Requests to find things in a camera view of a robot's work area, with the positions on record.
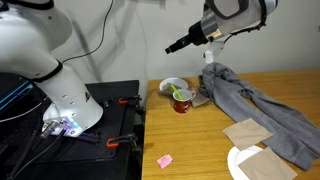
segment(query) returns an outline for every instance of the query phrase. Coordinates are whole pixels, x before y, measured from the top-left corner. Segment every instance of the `pink sticky note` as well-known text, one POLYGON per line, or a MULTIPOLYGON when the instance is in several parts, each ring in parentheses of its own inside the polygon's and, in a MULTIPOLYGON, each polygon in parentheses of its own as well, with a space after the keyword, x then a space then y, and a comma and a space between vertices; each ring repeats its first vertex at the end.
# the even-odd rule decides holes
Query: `pink sticky note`
POLYGON ((166 166, 168 166, 172 161, 173 159, 171 158, 170 154, 166 154, 160 159, 158 159, 157 163, 159 164, 160 168, 163 169, 166 166))

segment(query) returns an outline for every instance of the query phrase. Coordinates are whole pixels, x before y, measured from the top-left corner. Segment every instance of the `wooden table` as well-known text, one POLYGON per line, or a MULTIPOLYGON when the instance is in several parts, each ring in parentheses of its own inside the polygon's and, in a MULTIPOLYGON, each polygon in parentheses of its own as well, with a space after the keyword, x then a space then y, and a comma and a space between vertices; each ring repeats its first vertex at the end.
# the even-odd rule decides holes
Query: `wooden table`
MULTIPOLYGON (((274 99, 303 112, 320 127, 320 69, 240 74, 274 99)), ((198 88, 197 77, 183 78, 198 88)), ((235 122, 211 101, 178 114, 173 100, 159 93, 161 80, 148 83, 142 179, 232 179, 227 165, 234 146, 222 132, 235 122), (169 153, 173 163, 160 169, 156 160, 169 153)), ((310 171, 286 163, 298 173, 296 179, 319 179, 320 160, 310 171)))

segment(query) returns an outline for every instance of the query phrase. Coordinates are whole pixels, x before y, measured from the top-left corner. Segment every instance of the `white wall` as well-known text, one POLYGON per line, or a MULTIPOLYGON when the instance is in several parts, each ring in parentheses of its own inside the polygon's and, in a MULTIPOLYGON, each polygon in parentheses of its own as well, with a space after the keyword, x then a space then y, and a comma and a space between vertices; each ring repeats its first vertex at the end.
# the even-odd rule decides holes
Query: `white wall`
MULTIPOLYGON (((53 54, 63 60, 96 48, 111 0, 55 0, 74 31, 53 54)), ((92 55, 70 61, 85 83, 198 76, 207 45, 166 55, 164 49, 186 35, 202 17, 204 0, 115 0, 105 39, 92 55)), ((320 1, 279 0, 259 32, 231 38, 216 59, 237 73, 320 67, 320 1)))

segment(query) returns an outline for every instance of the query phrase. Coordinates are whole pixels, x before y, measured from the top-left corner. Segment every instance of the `white bowl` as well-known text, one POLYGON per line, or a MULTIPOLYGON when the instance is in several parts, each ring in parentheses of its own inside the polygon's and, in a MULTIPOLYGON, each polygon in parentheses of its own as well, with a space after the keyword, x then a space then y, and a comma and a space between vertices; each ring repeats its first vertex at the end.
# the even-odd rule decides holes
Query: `white bowl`
POLYGON ((180 79, 180 78, 168 78, 168 79, 163 80, 160 83, 160 85, 159 85, 160 91, 162 91, 163 86, 168 84, 168 83, 171 83, 171 84, 173 84, 175 86, 179 86, 182 89, 188 89, 188 87, 189 87, 188 83, 183 79, 180 79))

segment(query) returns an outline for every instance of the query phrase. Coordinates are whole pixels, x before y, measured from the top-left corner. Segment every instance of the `wire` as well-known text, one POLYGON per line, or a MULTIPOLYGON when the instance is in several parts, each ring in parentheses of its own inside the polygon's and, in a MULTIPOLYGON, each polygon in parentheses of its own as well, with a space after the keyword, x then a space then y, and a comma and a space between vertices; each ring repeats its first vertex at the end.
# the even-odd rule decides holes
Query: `wire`
POLYGON ((87 54, 80 55, 80 56, 74 56, 74 57, 68 58, 68 59, 66 59, 66 60, 63 60, 63 61, 62 61, 63 63, 65 63, 65 62, 67 62, 67 61, 70 61, 70 60, 72 60, 72 59, 76 59, 76 58, 81 58, 81 57, 84 57, 84 56, 88 56, 88 55, 96 52, 96 51, 101 47, 102 42, 103 42, 103 39, 104 39, 104 30, 105 30, 105 27, 106 27, 107 18, 108 18, 108 15, 109 15, 110 11, 111 11, 112 6, 113 6, 113 0, 111 1, 111 5, 110 5, 110 7, 109 7, 109 10, 108 10, 106 16, 104 17, 103 28, 102 28, 102 37, 101 37, 101 41, 100 41, 100 44, 98 45, 98 47, 97 47, 95 50, 93 50, 93 51, 91 51, 91 52, 89 52, 89 53, 87 53, 87 54))
POLYGON ((66 129, 63 129, 58 137, 54 140, 54 142, 48 146, 45 150, 43 150, 41 153, 39 153, 37 156, 35 156, 34 158, 32 158, 29 162, 27 162, 18 172, 17 174, 15 174, 12 178, 14 179, 15 177, 17 177, 26 167, 28 167, 31 163, 33 163, 33 161, 35 161, 36 159, 38 159, 41 155, 43 155, 44 153, 46 153, 52 146, 54 146, 64 135, 64 133, 66 132, 66 129))
POLYGON ((10 120, 14 120, 14 119, 17 119, 17 118, 19 118, 19 117, 22 117, 22 116, 25 116, 25 115, 29 114, 29 113, 32 112, 33 110, 37 109, 47 98, 48 98, 48 97, 45 97, 42 102, 40 102, 39 104, 37 104, 35 107, 31 108, 29 111, 24 112, 24 113, 22 113, 22 114, 20 114, 20 115, 11 117, 11 118, 2 119, 2 120, 0 120, 0 123, 6 122, 6 121, 10 121, 10 120))
POLYGON ((20 159, 18 160, 17 164, 14 166, 13 170, 11 171, 10 175, 8 176, 8 180, 9 179, 13 179, 13 176, 14 174, 17 172, 18 168, 21 166, 21 164, 23 163, 23 161, 25 160, 26 156, 29 154, 30 152, 30 149, 32 147, 32 144, 34 143, 35 139, 36 139, 36 135, 37 135, 37 132, 40 130, 41 128, 41 121, 42 121, 42 112, 40 111, 40 116, 39 116, 39 121, 38 121, 38 124, 37 124, 37 127, 36 129, 32 132, 32 135, 31 135, 31 139, 26 147, 26 149, 24 150, 22 156, 20 157, 20 159))

